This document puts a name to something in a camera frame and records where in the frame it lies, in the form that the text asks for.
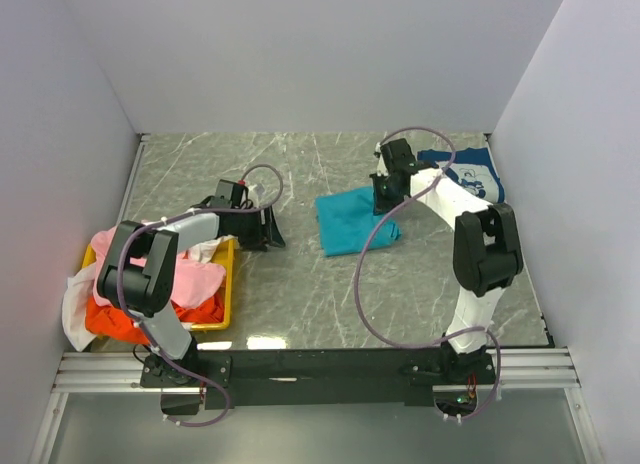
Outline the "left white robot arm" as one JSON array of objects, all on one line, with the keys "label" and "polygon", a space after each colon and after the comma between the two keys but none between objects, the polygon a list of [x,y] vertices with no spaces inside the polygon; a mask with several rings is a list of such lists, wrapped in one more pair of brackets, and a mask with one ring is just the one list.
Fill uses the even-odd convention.
[{"label": "left white robot arm", "polygon": [[222,180],[215,195],[178,216],[150,224],[121,222],[96,278],[97,294],[140,327],[176,385],[205,379],[195,338],[171,304],[178,254],[223,235],[251,250],[285,246],[274,221],[279,198],[249,207],[243,203],[247,194],[243,182]]}]

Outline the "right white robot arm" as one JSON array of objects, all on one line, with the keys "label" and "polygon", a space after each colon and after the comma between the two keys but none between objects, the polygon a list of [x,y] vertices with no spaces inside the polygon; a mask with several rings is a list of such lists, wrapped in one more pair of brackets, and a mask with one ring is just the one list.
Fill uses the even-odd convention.
[{"label": "right white robot arm", "polygon": [[452,268],[460,291],[447,340],[439,345],[436,372],[460,383],[488,363],[485,330],[524,267],[515,213],[505,203],[471,194],[436,165],[418,160],[405,139],[377,144],[374,155],[376,215],[387,215],[414,198],[453,230]]}]

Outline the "teal t shirt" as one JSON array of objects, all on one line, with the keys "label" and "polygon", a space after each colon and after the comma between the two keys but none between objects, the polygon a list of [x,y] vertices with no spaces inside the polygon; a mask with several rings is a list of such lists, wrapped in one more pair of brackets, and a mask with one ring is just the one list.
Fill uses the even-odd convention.
[{"label": "teal t shirt", "polygon": [[326,257],[359,254],[381,221],[371,186],[315,199],[320,244]]}]

